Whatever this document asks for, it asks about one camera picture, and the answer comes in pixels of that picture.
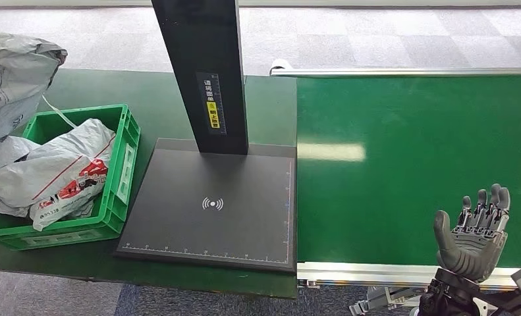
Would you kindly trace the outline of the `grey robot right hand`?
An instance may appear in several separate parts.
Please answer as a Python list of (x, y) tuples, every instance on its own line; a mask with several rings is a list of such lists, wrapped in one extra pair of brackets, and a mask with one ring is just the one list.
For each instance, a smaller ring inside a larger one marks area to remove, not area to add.
[(487, 280), (508, 238), (505, 228), (509, 213), (510, 193), (500, 184), (493, 184), (490, 191), (480, 189), (475, 206), (469, 196), (464, 196), (454, 227), (449, 214), (438, 210), (433, 230), (439, 265), (475, 283)]

